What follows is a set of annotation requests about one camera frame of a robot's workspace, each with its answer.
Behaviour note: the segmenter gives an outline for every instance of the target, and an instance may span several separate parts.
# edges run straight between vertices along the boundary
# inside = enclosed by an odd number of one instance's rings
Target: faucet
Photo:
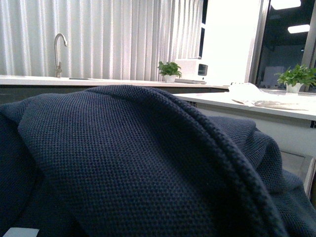
[[[63,40],[64,40],[64,45],[67,47],[68,46],[68,42],[67,42],[67,40],[66,40],[66,38],[65,38],[65,36],[63,35],[63,34],[61,34],[61,33],[58,33],[57,35],[56,35],[56,37],[55,37],[55,44],[54,44],[54,46],[55,46],[55,66],[56,66],[56,77],[57,78],[60,78],[60,73],[62,72],[62,70],[61,70],[61,62],[59,62],[58,63],[58,52],[57,52],[57,41],[58,41],[58,38],[59,37],[62,37],[63,38]]]

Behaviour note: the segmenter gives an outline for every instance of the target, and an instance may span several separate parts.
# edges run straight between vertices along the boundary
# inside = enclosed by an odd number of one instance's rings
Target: white appliance
[[[181,80],[205,81],[208,66],[202,59],[176,59],[175,63],[181,67]]]

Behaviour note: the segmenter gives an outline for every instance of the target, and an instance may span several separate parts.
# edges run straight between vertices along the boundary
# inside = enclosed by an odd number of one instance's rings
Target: glass window
[[[302,63],[308,32],[290,33],[289,27],[310,25],[314,4],[315,0],[301,0],[300,6],[277,9],[270,1],[256,73],[257,86],[276,87],[276,73]]]

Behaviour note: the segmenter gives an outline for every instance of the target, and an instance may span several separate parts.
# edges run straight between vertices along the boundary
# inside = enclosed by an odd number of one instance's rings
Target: knit texture
[[[302,182],[252,121],[127,85],[43,94],[0,115],[0,236],[44,217],[39,237],[315,236]]]

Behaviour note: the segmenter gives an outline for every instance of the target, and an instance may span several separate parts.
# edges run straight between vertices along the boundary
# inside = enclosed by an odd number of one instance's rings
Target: window
[[[315,0],[301,0],[300,6],[286,9],[278,9],[272,1],[268,4],[261,49],[257,48],[255,55],[259,60],[257,65],[252,65],[256,69],[252,68],[251,72],[254,77],[252,82],[265,88],[275,87],[275,73],[283,73],[288,67],[293,68],[296,64],[314,67],[311,61],[315,50],[313,35],[316,29],[311,21],[313,11],[315,12]],[[290,33],[289,27],[301,25],[311,26],[310,31]]]

